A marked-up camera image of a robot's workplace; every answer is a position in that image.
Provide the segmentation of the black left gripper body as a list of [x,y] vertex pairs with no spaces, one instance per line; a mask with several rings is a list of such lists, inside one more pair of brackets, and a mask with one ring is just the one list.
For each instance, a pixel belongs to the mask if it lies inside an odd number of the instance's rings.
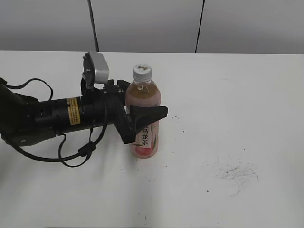
[[125,93],[119,93],[117,84],[110,79],[105,84],[104,95],[108,123],[115,125],[124,144],[134,143],[136,133],[131,118],[125,110]]

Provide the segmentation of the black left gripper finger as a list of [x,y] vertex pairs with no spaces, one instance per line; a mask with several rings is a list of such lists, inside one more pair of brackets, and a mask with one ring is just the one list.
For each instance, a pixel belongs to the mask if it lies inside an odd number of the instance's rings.
[[154,107],[139,107],[130,106],[129,116],[131,118],[133,128],[135,131],[141,131],[143,128],[166,118],[168,115],[168,107],[154,106]]
[[130,83],[124,80],[117,80],[118,92],[125,93]]

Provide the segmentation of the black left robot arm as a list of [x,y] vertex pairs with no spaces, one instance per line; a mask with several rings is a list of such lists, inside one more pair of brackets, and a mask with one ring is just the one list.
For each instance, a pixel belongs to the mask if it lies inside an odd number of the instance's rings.
[[108,80],[103,89],[87,89],[81,81],[80,97],[38,99],[14,93],[27,84],[10,86],[0,80],[0,131],[20,147],[32,146],[69,133],[115,125],[124,144],[135,142],[136,135],[168,114],[166,106],[130,106],[125,111],[124,96],[129,83]]

